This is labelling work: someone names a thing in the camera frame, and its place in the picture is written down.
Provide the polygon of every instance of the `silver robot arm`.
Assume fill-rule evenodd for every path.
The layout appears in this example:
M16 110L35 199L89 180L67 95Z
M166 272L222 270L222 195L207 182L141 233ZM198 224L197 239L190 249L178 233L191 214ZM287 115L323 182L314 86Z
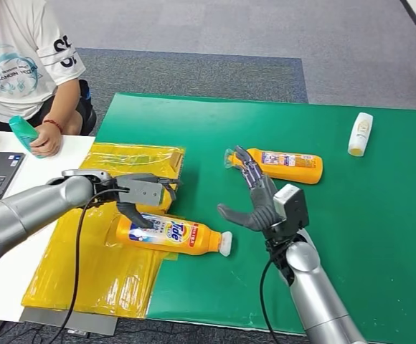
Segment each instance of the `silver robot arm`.
M96 197L91 205L117 201L117 209L141 226L151 226L136 210L135 204L158 206L163 190L178 180L160 178L150 173L128 174L112 178L101 170L69 170L46 185L0 200L0 258L66 212L83 207L99 191L110 190ZM120 189L123 192L115 192Z
M291 184L278 191L248 152L239 146L235 150L242 162L240 169L250 189L254 210L241 213L219 204L220 214L264 235L271 262L290 288L311 343L367 344L326 275L316 248L304 229L309 224L304 192Z
M287 248L286 260L293 277L284 280L291 282L291 297L310 342L367 344L326 275L308 233L305 229L298 233L306 242Z
M0 200L0 258L67 211L86 205L92 196L92 182L73 176Z

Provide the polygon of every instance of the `yellow plastic bag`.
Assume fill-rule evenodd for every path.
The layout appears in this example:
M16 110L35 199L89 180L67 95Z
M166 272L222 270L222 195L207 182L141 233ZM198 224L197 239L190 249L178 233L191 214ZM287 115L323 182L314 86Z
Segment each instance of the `yellow plastic bag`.
M183 155L182 148L94 143L81 168L102 169L112 176L154 173L178 178ZM163 214L170 205L171 198L166 191L160 207L138 209ZM80 209L76 209L58 220L22 305L56 310L69 307L80 213ZM161 261L169 254L123 246L115 235L119 217L116 204L87 211L80 237L80 286L74 310L145 317L156 275Z

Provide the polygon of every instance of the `yellow plastic bottle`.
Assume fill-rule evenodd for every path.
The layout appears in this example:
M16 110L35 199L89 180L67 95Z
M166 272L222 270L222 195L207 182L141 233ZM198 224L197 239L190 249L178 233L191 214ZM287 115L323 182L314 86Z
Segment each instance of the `yellow plastic bottle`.
M320 181L323 173L323 159L319 156L271 152L257 148L250 148L247 151L251 154L264 173L271 178L316 184ZM233 150L228 149L225 152L224 164L226 168L241 166L241 161L237 159Z
M212 231L204 224L153 214L142 214L154 228L140 228L126 216L119 220L116 236L120 242L160 251L200 255L219 252L227 257L232 245L232 233Z

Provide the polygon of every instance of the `white bottle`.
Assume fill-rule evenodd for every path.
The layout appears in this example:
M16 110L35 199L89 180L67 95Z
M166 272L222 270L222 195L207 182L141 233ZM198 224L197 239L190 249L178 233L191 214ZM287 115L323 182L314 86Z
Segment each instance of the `white bottle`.
M348 143L348 152L352 156L364 156L367 145L374 118L368 113L359 113L353 128L350 141Z

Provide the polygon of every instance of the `teal bottle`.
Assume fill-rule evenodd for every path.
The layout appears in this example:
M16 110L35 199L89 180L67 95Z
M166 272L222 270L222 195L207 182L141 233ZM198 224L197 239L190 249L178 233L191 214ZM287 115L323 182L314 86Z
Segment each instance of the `teal bottle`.
M33 125L29 124L21 116L14 116L8 122L11 129L24 148L31 153L30 144L36 140L39 134L33 128Z

